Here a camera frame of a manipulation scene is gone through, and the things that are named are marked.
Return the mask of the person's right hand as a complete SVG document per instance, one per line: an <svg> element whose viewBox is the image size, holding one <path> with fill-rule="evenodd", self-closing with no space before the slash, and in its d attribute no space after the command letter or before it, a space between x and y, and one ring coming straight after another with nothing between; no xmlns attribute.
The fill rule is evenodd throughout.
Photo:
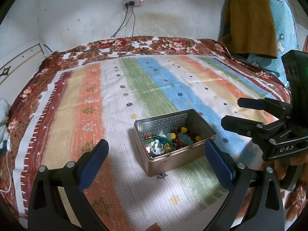
<svg viewBox="0 0 308 231"><path fill-rule="evenodd" d="M299 153L296 153L291 159L290 159L290 165L298 166L307 163L308 161L308 150L301 151Z"/></svg>

